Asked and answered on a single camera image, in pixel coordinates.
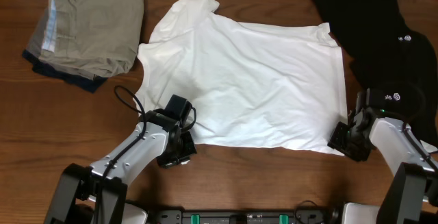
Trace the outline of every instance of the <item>black t-shirt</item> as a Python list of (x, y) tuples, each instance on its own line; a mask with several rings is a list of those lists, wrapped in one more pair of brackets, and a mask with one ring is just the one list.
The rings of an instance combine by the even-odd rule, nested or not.
[(405, 117), (426, 107), (411, 123), (419, 140), (438, 146), (437, 58), (427, 37), (411, 31), (397, 0), (313, 0), (324, 22), (355, 59), (350, 67), (364, 88), (400, 95), (389, 109)]

